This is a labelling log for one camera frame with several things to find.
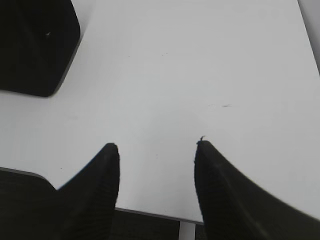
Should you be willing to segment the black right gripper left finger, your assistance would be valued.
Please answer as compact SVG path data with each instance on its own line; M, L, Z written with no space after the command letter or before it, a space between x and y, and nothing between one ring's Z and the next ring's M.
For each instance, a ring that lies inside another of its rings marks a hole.
M72 179L56 189L44 177L0 170L3 240L106 240L119 193L120 155L106 144Z

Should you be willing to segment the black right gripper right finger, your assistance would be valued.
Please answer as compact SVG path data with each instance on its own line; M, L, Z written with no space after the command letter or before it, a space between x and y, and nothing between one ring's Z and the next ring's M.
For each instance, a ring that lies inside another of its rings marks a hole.
M318 240L320 221L274 197L200 139L194 184L209 240Z

